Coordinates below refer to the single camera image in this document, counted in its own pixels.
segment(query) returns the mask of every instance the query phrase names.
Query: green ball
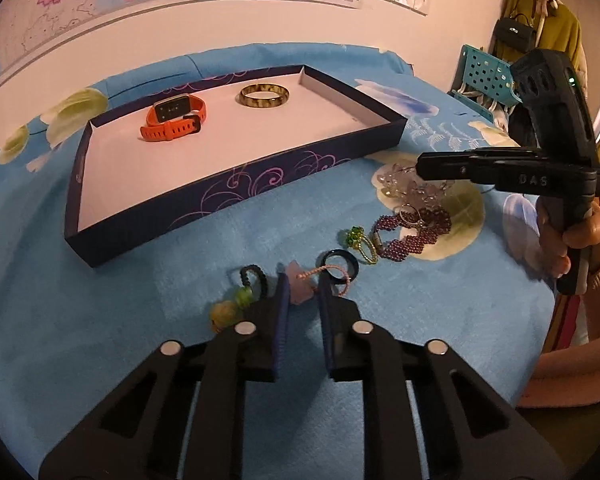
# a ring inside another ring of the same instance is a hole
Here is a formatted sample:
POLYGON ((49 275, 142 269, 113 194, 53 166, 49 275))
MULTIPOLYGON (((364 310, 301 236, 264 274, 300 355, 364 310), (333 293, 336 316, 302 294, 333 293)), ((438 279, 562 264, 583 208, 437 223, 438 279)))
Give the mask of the green ball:
POLYGON ((250 286, 242 286, 235 293, 235 304, 240 308, 245 308, 253 303, 253 291, 250 286))

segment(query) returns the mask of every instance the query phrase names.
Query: handle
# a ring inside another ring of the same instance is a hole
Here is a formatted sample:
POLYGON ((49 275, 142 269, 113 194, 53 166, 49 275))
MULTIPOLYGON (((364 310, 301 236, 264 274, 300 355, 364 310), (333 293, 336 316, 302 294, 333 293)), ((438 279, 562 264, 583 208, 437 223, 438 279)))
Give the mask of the handle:
MULTIPOLYGON (((542 204, 549 214, 549 222, 559 233, 565 232, 570 227, 579 224, 592 214, 591 198, 564 200, 561 198, 543 197, 542 204)), ((567 250, 571 261, 571 269, 556 282, 556 289, 561 294, 579 296, 587 291, 587 277, 589 275, 589 257, 591 247, 584 249, 567 250)))

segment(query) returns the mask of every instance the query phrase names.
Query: black handbag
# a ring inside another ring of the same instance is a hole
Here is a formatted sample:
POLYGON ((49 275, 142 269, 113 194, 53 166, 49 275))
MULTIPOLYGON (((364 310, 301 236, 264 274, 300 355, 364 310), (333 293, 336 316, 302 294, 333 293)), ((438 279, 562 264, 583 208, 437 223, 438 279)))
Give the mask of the black handbag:
MULTIPOLYGON (((536 47, 536 37, 538 33, 533 28, 532 23, 529 19, 521 12, 514 16, 514 13, 518 10, 518 4, 520 0, 516 1, 516 5, 513 7, 511 14, 504 18, 500 18, 496 23, 493 35, 499 42, 514 48, 522 54, 531 52, 536 47), (526 25, 517 20, 519 16, 524 16, 526 19, 526 25)), ((531 20, 536 16, 536 4, 534 2, 531 10, 531 20)))

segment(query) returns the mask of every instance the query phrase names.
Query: person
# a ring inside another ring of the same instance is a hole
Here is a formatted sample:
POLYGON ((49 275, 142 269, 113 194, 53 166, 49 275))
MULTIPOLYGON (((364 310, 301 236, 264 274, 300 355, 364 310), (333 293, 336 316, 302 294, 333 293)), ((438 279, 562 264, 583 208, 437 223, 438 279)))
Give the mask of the person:
POLYGON ((574 472, 600 444, 600 198, 589 218, 563 234, 551 226, 542 198, 536 209, 542 260, 551 276, 569 272, 568 248, 591 247, 583 296, 589 342, 542 354, 518 406, 574 472))

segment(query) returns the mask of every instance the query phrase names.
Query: blue tablecloth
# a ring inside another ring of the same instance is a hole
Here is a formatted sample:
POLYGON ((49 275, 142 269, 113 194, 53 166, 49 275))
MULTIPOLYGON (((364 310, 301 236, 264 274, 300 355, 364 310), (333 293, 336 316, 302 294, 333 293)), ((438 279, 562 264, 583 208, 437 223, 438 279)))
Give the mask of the blue tablecloth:
MULTIPOLYGON (((468 125, 481 120, 477 114, 414 77, 395 54, 372 48, 249 45, 167 60, 94 87, 115 107, 200 78, 301 63, 384 93, 410 115, 400 150, 486 145, 468 125)), ((33 120, 24 152, 0 165, 0 436, 33 476, 46 453, 162 341, 211 337, 209 307, 237 285, 239 267, 257 263, 274 276, 295 259, 311 268, 321 252, 338 246, 342 229, 368 228, 388 213, 371 184, 381 164, 365 158, 90 269, 62 230, 79 135, 49 155, 45 127, 33 120)), ((464 250, 438 261, 363 266, 348 297, 397 338, 445 339, 514 402, 539 355, 554 300, 507 253, 506 198, 483 194, 483 228, 464 250)), ((361 387, 328 380, 315 303, 293 307, 280 381, 248 387, 244 477, 362 478, 362 450, 361 387)))

